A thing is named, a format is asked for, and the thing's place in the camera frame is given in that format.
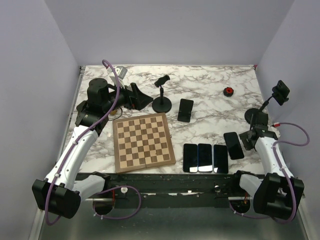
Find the wooden chessboard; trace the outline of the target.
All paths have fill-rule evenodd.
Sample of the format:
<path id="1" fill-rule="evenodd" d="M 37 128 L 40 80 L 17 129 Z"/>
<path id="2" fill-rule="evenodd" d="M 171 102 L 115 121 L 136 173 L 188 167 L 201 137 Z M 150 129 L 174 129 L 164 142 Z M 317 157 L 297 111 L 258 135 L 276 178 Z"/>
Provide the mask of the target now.
<path id="1" fill-rule="evenodd" d="M 176 163 L 165 113 L 117 119 L 112 126 L 117 174 Z"/>

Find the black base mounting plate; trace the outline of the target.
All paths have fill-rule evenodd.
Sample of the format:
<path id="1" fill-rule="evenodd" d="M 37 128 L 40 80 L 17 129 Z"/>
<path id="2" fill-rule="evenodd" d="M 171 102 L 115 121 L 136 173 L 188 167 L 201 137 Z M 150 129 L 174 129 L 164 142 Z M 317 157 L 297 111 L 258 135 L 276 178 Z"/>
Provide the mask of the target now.
<path id="1" fill-rule="evenodd" d="M 118 209 L 141 208 L 228 208 L 229 201 L 240 201 L 246 192 L 240 183 L 241 171 L 234 174 L 142 174 L 100 173 L 104 189 L 126 186 L 113 193 L 94 194 L 89 201 L 104 208 L 115 202 Z"/>

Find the black folding phone stand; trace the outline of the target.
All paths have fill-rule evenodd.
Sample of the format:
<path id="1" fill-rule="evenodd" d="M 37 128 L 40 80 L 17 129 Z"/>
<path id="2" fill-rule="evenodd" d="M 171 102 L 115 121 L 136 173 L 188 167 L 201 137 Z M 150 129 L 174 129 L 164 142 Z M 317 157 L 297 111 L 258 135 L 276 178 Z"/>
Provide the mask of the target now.
<path id="1" fill-rule="evenodd" d="M 194 101 L 182 98 L 179 104 L 178 117 L 179 122 L 189 123 L 191 120 Z"/>

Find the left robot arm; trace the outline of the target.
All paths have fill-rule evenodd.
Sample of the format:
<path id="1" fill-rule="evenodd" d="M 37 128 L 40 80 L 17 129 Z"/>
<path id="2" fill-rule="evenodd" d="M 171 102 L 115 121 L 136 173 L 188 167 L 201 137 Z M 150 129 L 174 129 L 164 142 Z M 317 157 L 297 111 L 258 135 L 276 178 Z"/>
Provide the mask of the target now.
<path id="1" fill-rule="evenodd" d="M 103 78 L 88 84 L 87 100 L 77 107 L 75 128 L 67 147 L 50 173 L 43 180 L 35 180 L 32 192 L 39 209 L 58 217 L 71 219 L 81 202 L 93 195 L 107 197 L 111 191 L 110 176 L 93 172 L 84 180 L 76 180 L 80 166 L 91 146 L 109 121 L 113 109 L 142 110 L 153 98 L 142 93 L 135 83 L 117 87 Z"/>

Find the black red knob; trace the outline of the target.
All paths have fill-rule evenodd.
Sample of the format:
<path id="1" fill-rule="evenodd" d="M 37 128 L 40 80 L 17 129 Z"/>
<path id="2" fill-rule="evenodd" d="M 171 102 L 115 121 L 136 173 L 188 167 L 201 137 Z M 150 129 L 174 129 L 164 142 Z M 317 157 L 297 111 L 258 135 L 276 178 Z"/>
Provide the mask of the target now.
<path id="1" fill-rule="evenodd" d="M 231 87 L 226 87 L 226 88 L 223 90 L 223 94 L 224 94 L 226 97 L 231 97 L 231 96 L 234 94 L 234 90 L 233 90 Z"/>

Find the black tall round-base stand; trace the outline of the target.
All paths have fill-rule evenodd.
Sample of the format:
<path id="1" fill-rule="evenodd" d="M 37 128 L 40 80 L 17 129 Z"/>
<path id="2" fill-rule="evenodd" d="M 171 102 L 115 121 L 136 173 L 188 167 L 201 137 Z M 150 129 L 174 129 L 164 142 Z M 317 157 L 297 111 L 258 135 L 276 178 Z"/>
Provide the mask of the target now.
<path id="1" fill-rule="evenodd" d="M 164 96 L 163 85 L 168 80 L 170 80 L 170 77 L 168 75 L 164 75 L 154 83 L 154 85 L 160 89 L 160 96 L 155 98 L 152 102 L 152 109 L 156 113 L 168 113 L 172 108 L 172 102 L 169 98 Z"/>

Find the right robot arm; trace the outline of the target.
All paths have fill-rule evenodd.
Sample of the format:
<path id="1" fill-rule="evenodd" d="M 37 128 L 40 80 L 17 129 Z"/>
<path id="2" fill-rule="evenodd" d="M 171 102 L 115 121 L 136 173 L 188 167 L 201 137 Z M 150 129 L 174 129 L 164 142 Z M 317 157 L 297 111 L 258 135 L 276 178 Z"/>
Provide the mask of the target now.
<path id="1" fill-rule="evenodd" d="M 252 114 L 250 129 L 240 134 L 246 150 L 255 149 L 262 161 L 265 176 L 241 172 L 240 178 L 230 183 L 230 191 L 241 196 L 247 192 L 253 198 L 253 209 L 277 222 L 291 222 L 297 213 L 305 185 L 287 167 L 275 132 L 268 126 L 268 115 Z"/>

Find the phone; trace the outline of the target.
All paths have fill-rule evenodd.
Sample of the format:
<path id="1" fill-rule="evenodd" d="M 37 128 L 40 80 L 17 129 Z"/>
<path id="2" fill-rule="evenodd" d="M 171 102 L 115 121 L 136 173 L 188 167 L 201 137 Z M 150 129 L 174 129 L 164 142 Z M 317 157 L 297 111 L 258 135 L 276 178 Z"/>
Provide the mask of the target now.
<path id="1" fill-rule="evenodd" d="M 223 134 L 225 144 L 231 160 L 243 159 L 244 153 L 236 132 L 226 132 Z"/>
<path id="2" fill-rule="evenodd" d="M 198 171 L 201 173 L 211 173 L 213 171 L 213 152 L 211 144 L 198 144 Z"/>
<path id="3" fill-rule="evenodd" d="M 225 145 L 213 146 L 213 171 L 216 174 L 229 173 L 228 149 Z"/>
<path id="4" fill-rule="evenodd" d="M 185 173 L 198 172 L 198 146 L 185 143 L 183 145 L 183 171 Z"/>

